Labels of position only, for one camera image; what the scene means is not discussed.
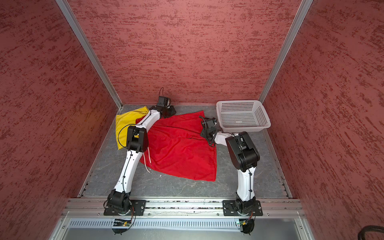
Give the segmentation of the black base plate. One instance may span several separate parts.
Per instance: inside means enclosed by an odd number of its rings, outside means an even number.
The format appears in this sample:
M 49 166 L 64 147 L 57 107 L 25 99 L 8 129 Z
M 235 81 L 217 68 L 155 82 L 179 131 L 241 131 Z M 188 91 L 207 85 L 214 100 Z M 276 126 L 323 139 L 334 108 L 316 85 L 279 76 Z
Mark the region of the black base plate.
M 133 216 L 143 216 L 146 208 L 146 200 L 131 200 L 131 205 L 129 210 L 125 214 L 119 214 L 118 210 L 114 210 L 112 207 L 105 206 L 104 216 L 118 216 L 118 217 L 129 217 Z
M 224 216 L 263 216 L 261 202 L 256 199 L 245 202 L 241 200 L 224 200 L 222 203 Z

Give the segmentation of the small circuit board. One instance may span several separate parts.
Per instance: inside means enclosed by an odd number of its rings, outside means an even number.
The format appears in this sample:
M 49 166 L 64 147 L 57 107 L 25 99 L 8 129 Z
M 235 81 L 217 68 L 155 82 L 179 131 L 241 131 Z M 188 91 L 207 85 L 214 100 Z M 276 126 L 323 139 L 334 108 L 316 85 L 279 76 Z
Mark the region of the small circuit board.
M 249 227 L 251 225 L 251 220 L 238 220 L 236 221 L 236 225 L 238 228 L 245 228 L 245 227 Z
M 114 219 L 113 227 L 130 227 L 132 220 Z

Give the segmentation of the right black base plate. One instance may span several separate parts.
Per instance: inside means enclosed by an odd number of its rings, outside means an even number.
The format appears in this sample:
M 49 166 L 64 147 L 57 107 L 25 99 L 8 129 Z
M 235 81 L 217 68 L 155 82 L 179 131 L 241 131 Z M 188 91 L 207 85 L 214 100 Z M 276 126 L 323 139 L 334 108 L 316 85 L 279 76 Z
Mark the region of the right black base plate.
M 261 202 L 256 199 L 245 202 L 241 200 L 224 200 L 222 203 L 224 216 L 263 216 Z

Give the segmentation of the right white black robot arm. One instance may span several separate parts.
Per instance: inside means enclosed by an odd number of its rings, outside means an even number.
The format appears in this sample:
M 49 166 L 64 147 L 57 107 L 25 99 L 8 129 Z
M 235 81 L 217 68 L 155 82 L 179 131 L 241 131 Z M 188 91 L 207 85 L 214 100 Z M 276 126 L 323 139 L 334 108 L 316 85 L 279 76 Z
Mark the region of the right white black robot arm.
M 254 173 L 260 160 L 260 154 L 247 132 L 228 133 L 219 131 L 216 118 L 199 117 L 201 119 L 201 137 L 209 146 L 223 145 L 228 152 L 233 166 L 238 173 L 235 210 L 241 215 L 253 212 L 257 206 L 254 193 Z

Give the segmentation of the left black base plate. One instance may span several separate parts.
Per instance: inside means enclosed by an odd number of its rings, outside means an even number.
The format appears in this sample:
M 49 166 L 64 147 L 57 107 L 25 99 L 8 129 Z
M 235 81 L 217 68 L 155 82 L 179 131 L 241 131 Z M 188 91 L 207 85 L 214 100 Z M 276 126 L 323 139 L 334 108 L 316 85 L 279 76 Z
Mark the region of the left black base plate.
M 143 216 L 146 208 L 146 200 L 131 200 L 131 205 L 129 210 L 125 214 L 119 214 L 118 210 L 114 210 L 112 207 L 105 206 L 104 216 L 118 216 L 118 217 L 129 217 L 133 216 Z

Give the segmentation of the right corner aluminium post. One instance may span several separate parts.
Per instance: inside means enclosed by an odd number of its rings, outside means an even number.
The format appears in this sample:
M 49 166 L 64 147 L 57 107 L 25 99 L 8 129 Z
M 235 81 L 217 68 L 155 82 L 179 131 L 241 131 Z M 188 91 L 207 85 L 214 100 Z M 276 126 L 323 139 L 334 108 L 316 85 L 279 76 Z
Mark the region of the right corner aluminium post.
M 260 94 L 259 101 L 264 102 L 267 98 L 267 95 L 280 71 L 280 68 L 282 67 L 284 60 L 286 56 L 288 55 L 290 48 L 301 28 L 301 25 L 303 24 L 303 21 L 313 3 L 313 0 L 302 0 L 301 4 L 298 8 L 298 11 L 293 19 L 293 22 L 290 26 L 290 29 L 286 35 L 286 38 L 283 42 L 283 45 L 281 47 L 281 50 L 278 54 L 278 57 L 275 61 L 275 64 L 271 70 L 271 73 L 267 79 L 267 82 L 263 88 L 263 91 Z

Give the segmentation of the white plastic laundry basket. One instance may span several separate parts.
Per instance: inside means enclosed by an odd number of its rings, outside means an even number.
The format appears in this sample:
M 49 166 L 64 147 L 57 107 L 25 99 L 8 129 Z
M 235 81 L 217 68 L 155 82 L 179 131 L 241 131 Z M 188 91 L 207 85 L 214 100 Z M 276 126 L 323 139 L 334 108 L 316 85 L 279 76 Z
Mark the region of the white plastic laundry basket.
M 219 101 L 216 110 L 225 132 L 260 132 L 271 127 L 265 107 L 257 100 Z

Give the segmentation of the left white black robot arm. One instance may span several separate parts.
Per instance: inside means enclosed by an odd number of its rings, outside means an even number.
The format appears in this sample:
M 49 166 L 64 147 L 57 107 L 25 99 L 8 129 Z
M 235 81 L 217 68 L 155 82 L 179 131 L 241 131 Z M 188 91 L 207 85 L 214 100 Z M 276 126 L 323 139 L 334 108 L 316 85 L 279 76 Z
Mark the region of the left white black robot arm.
M 153 106 L 138 124 L 126 127 L 127 141 L 124 148 L 127 150 L 127 157 L 120 177 L 107 197 L 105 215 L 125 216 L 134 213 L 134 204 L 130 200 L 132 182 L 140 159 L 149 149 L 148 131 L 159 119 L 169 118 L 175 114 L 174 106 Z

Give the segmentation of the right small circuit board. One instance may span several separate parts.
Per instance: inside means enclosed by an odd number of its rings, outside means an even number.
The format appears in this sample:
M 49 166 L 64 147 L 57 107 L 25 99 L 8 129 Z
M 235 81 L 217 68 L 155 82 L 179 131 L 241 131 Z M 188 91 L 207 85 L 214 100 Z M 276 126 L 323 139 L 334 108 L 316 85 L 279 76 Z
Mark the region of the right small circuit board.
M 236 221 L 236 225 L 238 228 L 245 228 L 245 227 L 249 227 L 251 225 L 251 220 L 238 220 Z

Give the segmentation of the left corner aluminium post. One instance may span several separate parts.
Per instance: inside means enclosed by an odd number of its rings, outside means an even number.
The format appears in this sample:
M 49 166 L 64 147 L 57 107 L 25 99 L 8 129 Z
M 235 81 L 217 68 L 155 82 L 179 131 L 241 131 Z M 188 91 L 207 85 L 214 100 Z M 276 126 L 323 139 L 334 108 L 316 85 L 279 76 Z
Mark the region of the left corner aluminium post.
M 120 97 L 118 96 L 118 93 L 116 92 L 110 78 L 108 77 L 106 71 L 104 70 L 99 58 L 97 57 L 95 51 L 93 50 L 86 34 L 81 28 L 81 25 L 79 24 L 78 20 L 75 17 L 75 14 L 73 13 L 68 1 L 64 0 L 56 0 L 56 3 L 58 4 L 61 12 L 63 13 L 65 19 L 69 23 L 71 29 L 73 30 L 75 36 L 77 37 L 78 41 L 80 42 L 81 46 L 83 47 L 85 53 L 87 54 L 89 60 L 91 61 L 93 67 L 95 68 L 96 72 L 98 73 L 99 77 L 101 78 L 103 84 L 105 85 L 107 91 L 109 92 L 110 96 L 114 100 L 117 108 L 121 110 L 123 108 L 123 102 L 121 101 Z

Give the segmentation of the yellow shorts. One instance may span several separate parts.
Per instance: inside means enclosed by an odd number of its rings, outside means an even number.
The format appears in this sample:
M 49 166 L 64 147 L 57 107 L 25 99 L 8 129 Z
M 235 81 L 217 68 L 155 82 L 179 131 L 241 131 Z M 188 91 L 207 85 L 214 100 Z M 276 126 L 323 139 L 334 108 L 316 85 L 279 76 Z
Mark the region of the yellow shorts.
M 116 142 L 118 150 L 123 149 L 127 144 L 127 129 L 133 126 L 149 113 L 148 107 L 144 106 L 121 115 L 116 116 Z

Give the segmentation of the aluminium frame rail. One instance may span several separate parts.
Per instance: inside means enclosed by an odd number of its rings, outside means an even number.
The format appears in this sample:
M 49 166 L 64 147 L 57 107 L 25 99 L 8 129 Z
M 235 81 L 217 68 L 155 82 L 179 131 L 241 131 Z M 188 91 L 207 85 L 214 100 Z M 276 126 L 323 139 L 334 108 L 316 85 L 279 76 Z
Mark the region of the aluminium frame rail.
M 223 199 L 215 198 L 142 198 L 144 205 L 135 208 L 138 218 L 226 218 Z M 106 198 L 69 199 L 61 217 L 107 218 Z M 260 199 L 263 212 L 257 219 L 306 219 L 298 199 Z

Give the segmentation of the left small circuit board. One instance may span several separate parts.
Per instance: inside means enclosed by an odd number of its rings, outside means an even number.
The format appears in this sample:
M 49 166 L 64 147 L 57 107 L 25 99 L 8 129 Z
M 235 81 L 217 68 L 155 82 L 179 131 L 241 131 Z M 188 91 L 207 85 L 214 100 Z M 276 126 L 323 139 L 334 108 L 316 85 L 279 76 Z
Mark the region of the left small circuit board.
M 114 219 L 113 227 L 130 227 L 132 220 Z

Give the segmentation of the corner aluminium post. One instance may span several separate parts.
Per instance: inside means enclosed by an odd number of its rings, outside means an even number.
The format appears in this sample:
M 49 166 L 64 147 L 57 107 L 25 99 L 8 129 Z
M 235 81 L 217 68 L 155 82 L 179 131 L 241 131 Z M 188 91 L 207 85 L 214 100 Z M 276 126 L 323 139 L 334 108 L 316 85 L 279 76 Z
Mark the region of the corner aluminium post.
M 313 0 L 302 0 L 301 4 L 298 8 L 298 11 L 293 19 L 293 22 L 290 26 L 290 29 L 286 35 L 286 38 L 283 42 L 283 45 L 281 47 L 281 50 L 278 54 L 278 57 L 275 61 L 275 64 L 271 70 L 271 73 L 267 79 L 267 82 L 263 88 L 263 91 L 260 94 L 259 101 L 264 102 L 267 98 L 267 95 L 280 71 L 280 68 L 282 67 L 284 60 L 286 56 L 288 55 L 290 48 L 301 28 L 301 25 L 303 24 L 303 21 L 313 3 Z
M 56 0 L 56 3 L 58 4 L 61 12 L 63 13 L 65 19 L 69 23 L 71 29 L 73 30 L 75 36 L 77 37 L 78 41 L 80 42 L 81 46 L 83 47 L 85 53 L 87 54 L 89 60 L 91 61 L 93 67 L 95 68 L 96 72 L 98 73 L 99 77 L 101 78 L 103 84 L 105 85 L 107 91 L 109 92 L 110 96 L 114 100 L 117 108 L 121 110 L 123 108 L 123 102 L 121 101 L 120 97 L 118 96 L 118 93 L 116 92 L 110 78 L 108 77 L 106 71 L 104 70 L 99 58 L 97 57 L 95 51 L 93 50 L 86 34 L 81 28 L 81 25 L 79 24 L 78 20 L 75 17 L 75 14 L 73 13 L 68 1 L 64 0 Z

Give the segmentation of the red shorts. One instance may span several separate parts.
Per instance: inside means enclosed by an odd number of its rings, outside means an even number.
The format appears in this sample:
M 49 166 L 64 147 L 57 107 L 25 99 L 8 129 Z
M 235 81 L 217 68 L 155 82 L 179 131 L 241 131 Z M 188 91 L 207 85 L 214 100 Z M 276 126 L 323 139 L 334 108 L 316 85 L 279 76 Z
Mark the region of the red shorts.
M 163 174 L 214 182 L 217 149 L 201 137 L 204 111 L 160 119 L 150 128 L 149 150 L 140 162 Z

